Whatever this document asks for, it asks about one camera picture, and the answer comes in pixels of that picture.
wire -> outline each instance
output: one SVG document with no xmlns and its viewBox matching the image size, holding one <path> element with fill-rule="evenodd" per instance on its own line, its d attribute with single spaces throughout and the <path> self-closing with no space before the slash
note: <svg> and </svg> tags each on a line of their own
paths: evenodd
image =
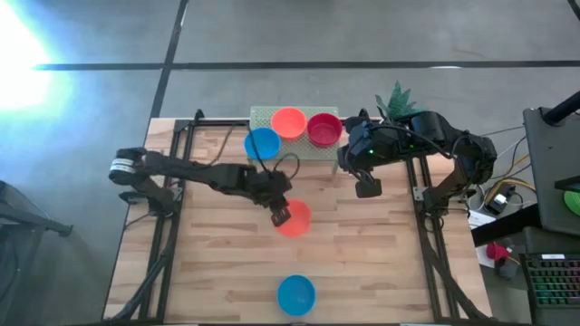
<svg viewBox="0 0 580 326">
<path fill-rule="evenodd" d="M 465 136 L 465 135 L 464 135 L 464 136 L 461 136 L 461 137 L 458 137 L 457 139 L 455 139 L 455 141 L 453 142 L 453 146 L 451 147 L 451 152 L 450 152 L 450 155 L 451 155 L 453 158 L 455 157 L 455 149 L 457 149 L 457 146 L 458 146 L 459 142 L 460 142 L 462 139 L 466 139 L 466 138 L 468 138 L 468 137 L 469 137 L 469 136 Z"/>
<path fill-rule="evenodd" d="M 498 182 L 496 182 L 495 184 L 493 184 L 493 186 L 491 186 L 491 188 L 489 189 L 489 192 L 484 196 L 484 203 L 489 203 L 491 201 L 491 199 L 496 196 L 496 193 L 498 192 L 499 188 L 501 187 L 501 185 L 503 183 L 508 183 L 510 185 L 518 185 L 518 186 L 526 187 L 526 188 L 532 190 L 534 193 L 536 193 L 536 188 L 529 185 L 526 181 L 524 181 L 522 179 L 503 178 L 503 179 L 499 180 Z"/>
<path fill-rule="evenodd" d="M 479 189 L 479 192 L 481 192 L 481 205 L 479 205 L 479 207 L 476 209 L 479 211 L 485 205 L 486 192 L 485 190 L 483 190 L 483 187 L 481 185 L 476 185 L 476 188 Z M 473 196 L 471 196 L 467 201 L 469 210 L 471 210 L 471 199 L 473 199 Z"/>
<path fill-rule="evenodd" d="M 526 139 L 526 136 L 524 136 L 522 139 L 520 139 L 520 140 L 519 140 L 519 141 L 516 143 L 516 147 L 514 148 L 514 154 L 513 154 L 513 155 L 512 155 L 512 157 L 511 157 L 511 165 L 510 165 L 509 169 L 508 169 L 508 170 L 507 170 L 507 171 L 506 171 L 506 172 L 505 172 L 503 175 L 501 175 L 501 176 L 498 176 L 498 177 L 491 177 L 491 178 L 490 178 L 490 180 L 493 180 L 493 179 L 498 179 L 498 178 L 502 178 L 502 177 L 506 177 L 506 176 L 509 174 L 509 172 L 511 172 L 511 170 L 514 168 L 514 166 L 515 166 L 517 163 L 521 162 L 521 161 L 522 161 L 524 158 L 526 158 L 526 157 L 529 155 L 529 154 L 527 154 L 527 155 L 526 155 L 526 156 L 524 156 L 523 158 L 520 158 L 520 159 L 517 161 L 517 163 L 516 163 L 517 147 L 519 146 L 519 144 L 520 144 L 522 141 L 524 141 L 524 139 Z"/>
<path fill-rule="evenodd" d="M 232 125 L 229 128 L 229 130 L 226 133 L 226 136 L 224 137 L 224 141 L 222 141 L 222 143 L 221 143 L 221 147 L 219 148 L 219 151 L 217 152 L 216 157 L 214 159 L 212 159 L 211 162 L 208 163 L 208 166 L 212 166 L 221 157 L 221 153 L 224 151 L 224 148 L 226 147 L 227 140 L 229 139 L 229 136 L 232 134 L 232 131 L 234 131 L 235 126 L 236 125 Z"/>
<path fill-rule="evenodd" d="M 504 156 L 504 154 L 508 153 L 508 151 L 512 148 L 514 148 L 514 146 L 516 146 L 519 143 L 519 141 L 516 141 L 515 143 L 509 145 L 509 147 L 507 149 L 504 149 L 504 151 L 502 151 L 501 153 L 499 153 L 497 158 L 501 158 L 502 156 Z"/>
<path fill-rule="evenodd" d="M 519 205 L 519 209 L 524 208 L 524 198 L 519 193 L 517 193 L 517 192 L 514 193 L 514 197 L 518 197 L 519 198 L 519 204 L 518 204 Z"/>
<path fill-rule="evenodd" d="M 519 174 L 519 173 L 523 172 L 523 171 L 524 171 L 526 168 L 529 168 L 529 167 L 531 167 L 531 166 L 532 166 L 532 163 L 528 163 L 528 164 L 527 164 L 525 167 L 521 168 L 520 170 L 518 170 L 518 171 L 517 171 L 517 172 L 515 172 L 515 173 L 512 173 L 512 174 L 510 174 L 510 175 L 509 175 L 509 176 L 507 176 L 507 177 L 513 177 L 513 176 L 515 176 L 516 174 Z"/>
<path fill-rule="evenodd" d="M 483 134 L 483 135 L 480 135 L 480 136 L 481 137 L 491 136 L 491 135 L 496 135 L 496 134 L 499 134 L 499 133 L 502 133 L 502 132 L 516 130 L 516 129 L 522 129 L 522 128 L 524 128 L 524 126 L 512 127 L 512 128 L 507 128 L 507 129 L 502 129 L 502 130 L 498 130 L 498 131 L 489 132 L 487 134 Z"/>
<path fill-rule="evenodd" d="M 134 223 L 137 223 L 137 222 L 139 222 L 140 220 L 142 220 L 143 218 L 145 218 L 147 216 L 153 216 L 153 214 L 151 212 L 149 212 L 149 213 L 145 214 L 144 216 L 140 216 L 140 217 L 135 218 L 134 220 L 132 220 L 129 223 L 127 223 L 125 225 L 125 228 L 124 229 L 127 230 L 127 228 L 129 227 L 129 225 L 132 225 Z"/>
<path fill-rule="evenodd" d="M 447 154 L 439 145 L 437 145 L 433 140 L 428 139 L 427 137 L 418 134 L 417 132 L 413 131 L 413 130 L 409 130 L 403 127 L 398 127 L 398 126 L 392 126 L 392 125 L 381 125 L 381 126 L 377 126 L 377 127 L 372 127 L 370 129 L 370 131 L 373 130 L 377 130 L 377 129 L 393 129 L 393 130 L 398 130 L 398 131 L 403 131 L 406 132 L 408 134 L 411 134 L 415 137 L 417 137 L 418 139 L 421 139 L 425 142 L 427 142 L 429 145 L 431 145 L 432 147 L 434 147 L 444 158 L 448 158 L 448 159 L 452 159 L 453 157 L 449 154 Z"/>
<path fill-rule="evenodd" d="M 292 174 L 292 176 L 290 177 L 290 180 L 292 180 L 294 177 L 296 177 L 296 175 L 298 174 L 298 170 L 300 170 L 300 158 L 295 154 L 295 153 L 286 153 L 285 155 L 283 155 L 274 165 L 274 168 L 272 169 L 273 171 L 276 171 L 276 169 L 278 168 L 278 165 L 280 163 L 282 163 L 282 161 L 284 160 L 284 158 L 287 158 L 289 156 L 293 156 L 296 158 L 296 170 L 294 171 L 294 174 Z"/>
<path fill-rule="evenodd" d="M 257 151 L 256 141 L 254 140 L 254 133 L 250 129 L 250 125 L 247 124 L 246 126 L 247 126 L 247 131 L 250 134 L 250 141 L 252 142 L 252 149 L 254 150 L 254 153 L 256 153 L 257 160 L 260 162 L 260 165 L 262 166 L 262 168 L 264 169 L 264 171 L 270 172 L 270 170 L 268 168 L 266 168 L 266 165 L 264 164 L 264 161 L 260 158 L 260 153 L 258 153 L 258 151 Z"/>
</svg>

black cable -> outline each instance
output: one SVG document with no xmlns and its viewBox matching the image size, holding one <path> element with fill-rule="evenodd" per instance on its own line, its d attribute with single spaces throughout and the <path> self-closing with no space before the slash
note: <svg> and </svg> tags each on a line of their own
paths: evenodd
<svg viewBox="0 0 580 326">
<path fill-rule="evenodd" d="M 4 291 L 2 292 L 2 295 L 0 295 L 0 302 L 2 302 L 4 300 L 4 298 L 6 297 L 6 295 L 8 294 L 8 292 L 10 292 L 10 289 L 12 288 L 12 285 L 16 279 L 16 274 L 18 273 L 18 268 L 19 268 L 19 263 L 18 263 L 18 253 L 16 252 L 16 244 L 15 244 L 15 240 L 12 238 L 12 236 L 8 235 L 6 238 L 6 243 L 8 243 L 8 239 L 10 239 L 10 245 L 12 246 L 12 254 L 13 254 L 13 258 L 14 258 L 14 271 L 12 272 L 12 277 L 10 278 L 10 281 L 8 282 L 8 284 L 6 285 Z"/>
<path fill-rule="evenodd" d="M 221 157 L 221 153 L 224 151 L 224 148 L 226 147 L 227 140 L 229 139 L 229 136 L 232 134 L 232 131 L 234 131 L 235 126 L 236 125 L 232 125 L 229 128 L 229 130 L 226 133 L 226 136 L 224 137 L 224 141 L 222 141 L 222 143 L 221 143 L 221 147 L 219 148 L 219 151 L 217 152 L 216 157 L 214 159 L 212 159 L 211 162 L 208 163 L 208 166 L 212 166 Z"/>
<path fill-rule="evenodd" d="M 526 139 L 526 136 L 524 136 L 522 139 L 520 139 L 517 143 L 516 146 L 514 147 L 514 153 L 511 156 L 511 164 L 509 166 L 509 172 L 511 172 L 511 169 L 514 168 L 514 163 L 516 162 L 516 154 L 517 154 L 517 147 L 519 146 L 519 144 L 524 141 L 524 139 Z M 506 177 L 506 174 L 499 176 L 499 177 L 490 177 L 489 180 L 494 180 L 494 179 L 498 179 L 498 178 L 503 178 Z"/>
<path fill-rule="evenodd" d="M 524 198 L 517 192 L 514 192 L 514 196 L 519 198 L 519 209 L 524 208 Z"/>
<path fill-rule="evenodd" d="M 531 166 L 532 166 L 532 163 L 528 163 L 528 164 L 527 164 L 525 167 L 521 168 L 521 169 L 520 169 L 520 170 L 518 170 L 517 172 L 515 172 L 515 173 L 512 173 L 512 174 L 510 174 L 509 176 L 507 176 L 507 177 L 504 177 L 504 178 L 511 178 L 511 177 L 515 176 L 516 174 L 519 174 L 519 173 L 521 173 L 521 172 L 522 172 L 522 171 L 524 171 L 526 168 L 529 168 L 529 167 L 531 167 Z"/>
<path fill-rule="evenodd" d="M 461 137 L 458 137 L 457 139 L 455 139 L 455 141 L 453 142 L 453 146 L 451 147 L 451 152 L 450 152 L 450 155 L 452 157 L 455 155 L 455 149 L 457 149 L 459 142 L 465 138 L 468 138 L 468 137 L 469 136 L 461 136 Z"/>
<path fill-rule="evenodd" d="M 144 216 L 141 216 L 141 217 L 135 218 L 134 220 L 130 221 L 129 223 L 127 223 L 127 224 L 125 225 L 125 228 L 124 228 L 124 230 L 127 230 L 127 228 L 129 227 L 129 225 L 132 225 L 132 224 L 134 224 L 134 223 L 137 223 L 137 222 L 139 222 L 140 220 L 142 220 L 143 218 L 145 218 L 145 217 L 147 217 L 147 216 L 153 216 L 153 214 L 152 214 L 151 212 L 149 212 L 149 213 L 145 214 Z"/>
<path fill-rule="evenodd" d="M 296 170 L 294 171 L 294 174 L 292 174 L 292 176 L 290 177 L 290 180 L 292 180 L 294 177 L 296 177 L 296 175 L 298 174 L 298 170 L 300 170 L 300 158 L 295 154 L 295 153 L 286 153 L 284 154 L 274 165 L 274 168 L 272 169 L 273 171 L 276 171 L 276 168 L 278 168 L 278 165 L 280 163 L 282 163 L 282 161 L 284 160 L 284 158 L 287 158 L 289 156 L 293 156 L 296 158 Z"/>
<path fill-rule="evenodd" d="M 406 132 L 408 134 L 411 134 L 412 136 L 417 137 L 418 139 L 422 139 L 425 142 L 427 142 L 429 145 L 431 145 L 432 147 L 434 147 L 444 158 L 448 158 L 448 159 L 452 159 L 453 157 L 449 154 L 447 154 L 442 148 L 441 146 L 437 145 L 433 140 L 428 139 L 427 137 L 418 134 L 417 132 L 413 131 L 413 130 L 409 130 L 403 127 L 398 127 L 398 126 L 392 126 L 392 125 L 381 125 L 378 127 L 372 127 L 370 129 L 370 131 L 373 130 L 377 130 L 377 129 L 393 129 L 393 130 L 398 130 L 398 131 L 403 131 Z"/>
<path fill-rule="evenodd" d="M 249 132 L 249 135 L 250 135 L 250 141 L 252 142 L 252 149 L 254 150 L 254 153 L 256 153 L 257 160 L 260 162 L 260 165 L 262 166 L 264 171 L 270 172 L 270 170 L 266 168 L 264 161 L 260 158 L 260 153 L 257 152 L 256 141 L 254 140 L 254 133 L 250 129 L 250 125 L 247 124 L 246 126 L 247 126 L 247 131 Z"/>
<path fill-rule="evenodd" d="M 502 130 L 493 131 L 493 132 L 489 132 L 487 134 L 480 135 L 480 137 L 491 136 L 491 135 L 499 134 L 499 133 L 502 133 L 502 132 L 506 132 L 506 131 L 510 131 L 510 130 L 515 130 L 515 129 L 522 129 L 522 128 L 524 128 L 524 126 L 502 129 Z"/>
</svg>

green object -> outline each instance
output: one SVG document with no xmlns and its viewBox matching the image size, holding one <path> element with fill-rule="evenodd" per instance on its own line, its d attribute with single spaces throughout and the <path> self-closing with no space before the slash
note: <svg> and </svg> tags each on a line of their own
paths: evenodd
<svg viewBox="0 0 580 326">
<path fill-rule="evenodd" d="M 407 90 L 405 92 L 401 91 L 401 85 L 398 81 L 395 83 L 394 90 L 392 90 L 388 105 L 384 104 L 381 96 L 374 95 L 375 99 L 377 100 L 377 107 L 379 110 L 382 111 L 382 114 L 385 117 L 389 117 L 392 120 L 423 111 L 423 109 L 414 108 L 417 102 L 409 103 L 410 96 L 411 90 Z"/>
<path fill-rule="evenodd" d="M 580 194 L 574 191 L 566 191 L 564 193 L 564 202 L 574 214 L 580 216 Z"/>
</svg>

gray floor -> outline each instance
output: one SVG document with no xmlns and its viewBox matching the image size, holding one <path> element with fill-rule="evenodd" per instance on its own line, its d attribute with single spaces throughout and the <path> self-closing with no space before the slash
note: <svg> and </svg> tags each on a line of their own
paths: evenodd
<svg viewBox="0 0 580 326">
<path fill-rule="evenodd" d="M 45 62 L 163 62 L 179 1 L 9 4 L 44 48 Z M 176 62 L 579 60 L 578 33 L 566 0 L 192 0 Z M 22 45 L 9 45 L 18 57 Z M 100 319 L 127 210 L 108 167 L 116 149 L 142 144 L 159 77 L 0 76 L 0 99 L 25 90 L 20 104 L 0 100 L 0 179 L 75 225 L 69 238 L 43 240 L 19 324 Z M 209 117 L 245 117 L 251 105 L 332 105 L 346 116 L 373 111 L 373 95 L 387 96 L 396 81 L 413 89 L 419 106 L 485 133 L 520 124 L 524 108 L 577 91 L 580 68 L 173 72 L 161 116 L 203 109 Z M 522 135 L 493 140 L 502 150 Z M 502 158 L 497 171 L 507 167 Z M 533 181 L 529 171 L 522 178 Z M 494 315 L 529 318 L 518 286 L 486 279 Z"/>
</svg>

orange bowl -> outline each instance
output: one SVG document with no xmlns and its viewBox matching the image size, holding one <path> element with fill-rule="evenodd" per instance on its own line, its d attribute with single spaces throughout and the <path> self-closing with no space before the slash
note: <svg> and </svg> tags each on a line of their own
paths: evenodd
<svg viewBox="0 0 580 326">
<path fill-rule="evenodd" d="M 276 231 L 287 237 L 298 237 L 310 230 L 312 213 L 307 204 L 300 200 L 288 199 L 288 211 L 290 218 L 278 226 Z"/>
<path fill-rule="evenodd" d="M 299 139 L 306 130 L 306 116 L 297 108 L 286 107 L 274 113 L 272 129 L 285 140 Z"/>
</svg>

